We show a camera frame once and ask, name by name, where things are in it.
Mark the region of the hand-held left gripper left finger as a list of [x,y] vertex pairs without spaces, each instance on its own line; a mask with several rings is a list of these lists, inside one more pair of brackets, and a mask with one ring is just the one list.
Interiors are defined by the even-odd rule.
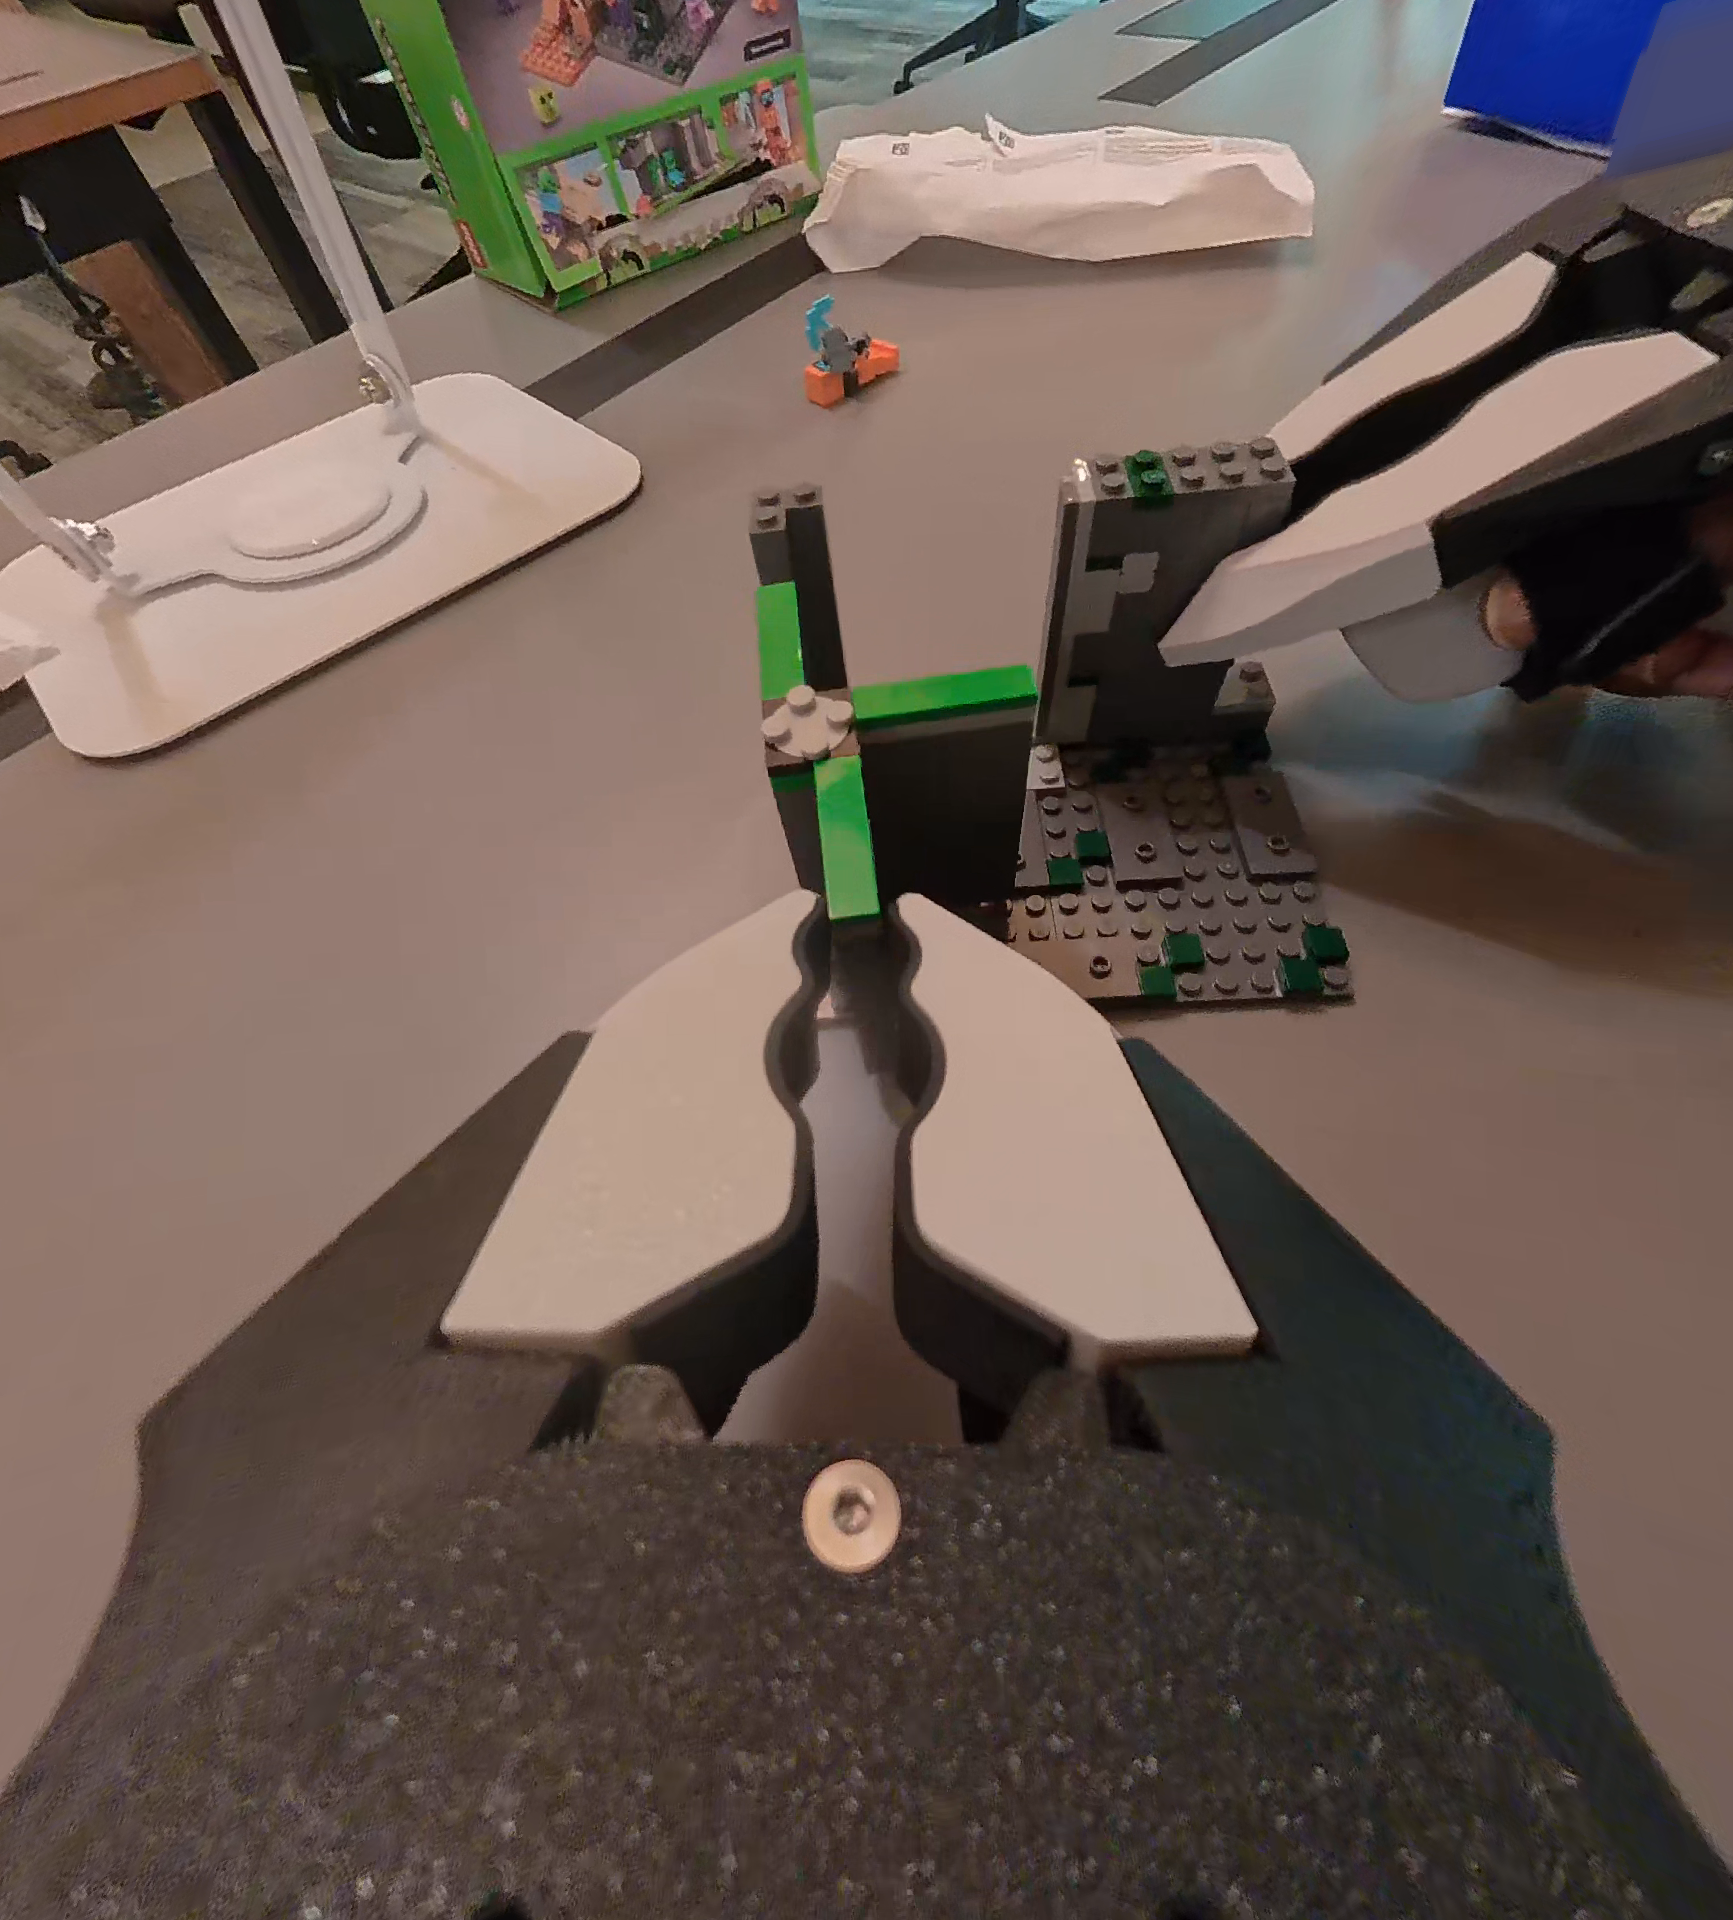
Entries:
[[812,1316],[827,907],[792,889],[625,994],[440,1320],[457,1347],[666,1367],[721,1427]]

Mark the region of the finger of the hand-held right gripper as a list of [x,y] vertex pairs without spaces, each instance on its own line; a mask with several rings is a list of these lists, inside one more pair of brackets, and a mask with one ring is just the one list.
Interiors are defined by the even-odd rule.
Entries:
[[1682,331],[1539,357],[1426,447],[1218,564],[1161,640],[1161,658],[1239,659],[1427,601],[1444,586],[1437,516],[1716,362]]
[[1273,427],[1314,508],[1422,451],[1505,374],[1545,351],[1560,268],[1522,252],[1329,375]]

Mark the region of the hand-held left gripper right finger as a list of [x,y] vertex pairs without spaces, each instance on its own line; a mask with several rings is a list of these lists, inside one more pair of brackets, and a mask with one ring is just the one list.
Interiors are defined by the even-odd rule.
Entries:
[[1258,1355],[1262,1331],[1111,1024],[919,891],[899,948],[893,1307],[963,1432],[1032,1383]]

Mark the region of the grey brick baseplate rock wall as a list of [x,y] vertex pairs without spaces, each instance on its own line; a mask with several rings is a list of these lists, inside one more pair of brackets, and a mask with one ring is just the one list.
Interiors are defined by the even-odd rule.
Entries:
[[1061,481],[1006,939],[1096,1005],[1353,995],[1262,661],[1161,654],[1292,487],[1270,437],[1082,454]]

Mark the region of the grey brick wall green tiles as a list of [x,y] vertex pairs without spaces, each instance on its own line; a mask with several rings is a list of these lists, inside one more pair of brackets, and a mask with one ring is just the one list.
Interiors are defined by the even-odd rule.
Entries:
[[907,894],[984,910],[1014,885],[1038,688],[1025,663],[883,684],[844,677],[788,579],[754,593],[760,741],[835,971],[878,958]]

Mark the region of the tall dark grey brick pillar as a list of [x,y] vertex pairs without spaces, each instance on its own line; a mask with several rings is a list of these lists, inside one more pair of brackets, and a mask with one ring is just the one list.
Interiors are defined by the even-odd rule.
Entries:
[[851,685],[831,570],[824,494],[818,485],[758,491],[748,539],[758,574],[760,697],[782,700],[809,685],[841,693]]

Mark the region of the blue plastic bin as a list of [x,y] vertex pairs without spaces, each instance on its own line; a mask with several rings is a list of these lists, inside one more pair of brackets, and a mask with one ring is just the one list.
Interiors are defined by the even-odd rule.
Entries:
[[1445,106],[1608,156],[1620,177],[1733,149],[1733,2],[1477,2]]

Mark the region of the crumpled white paper bag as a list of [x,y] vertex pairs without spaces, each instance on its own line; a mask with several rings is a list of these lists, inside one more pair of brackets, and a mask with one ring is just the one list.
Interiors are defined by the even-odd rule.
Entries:
[[875,269],[924,237],[1063,262],[1216,250],[1312,230],[1312,181],[1281,142],[1155,125],[842,140],[804,237],[827,269]]

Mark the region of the black office chair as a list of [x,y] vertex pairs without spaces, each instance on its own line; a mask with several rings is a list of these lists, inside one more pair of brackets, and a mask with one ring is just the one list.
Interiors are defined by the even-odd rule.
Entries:
[[1048,21],[1025,2],[993,2],[909,58],[893,84],[893,94],[911,91],[923,70],[960,55],[964,63],[1045,30]]

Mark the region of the small orange blue toy figure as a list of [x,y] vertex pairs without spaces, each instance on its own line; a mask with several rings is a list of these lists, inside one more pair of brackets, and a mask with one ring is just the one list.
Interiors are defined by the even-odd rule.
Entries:
[[881,378],[900,371],[900,348],[870,334],[848,331],[835,316],[831,294],[812,299],[804,316],[810,350],[802,371],[804,396],[828,410],[858,396]]

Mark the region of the green toy set box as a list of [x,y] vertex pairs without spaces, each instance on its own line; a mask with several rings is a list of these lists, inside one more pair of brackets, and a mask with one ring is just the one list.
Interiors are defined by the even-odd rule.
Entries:
[[476,276],[567,307],[821,192],[792,2],[377,2]]

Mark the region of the wooden side table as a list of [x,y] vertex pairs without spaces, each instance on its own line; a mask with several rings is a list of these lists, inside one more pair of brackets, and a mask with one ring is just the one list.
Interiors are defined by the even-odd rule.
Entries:
[[179,4],[0,4],[0,290],[38,273],[71,302],[99,299],[179,408],[256,362],[118,133],[172,107],[192,117],[307,338],[339,338],[347,318]]

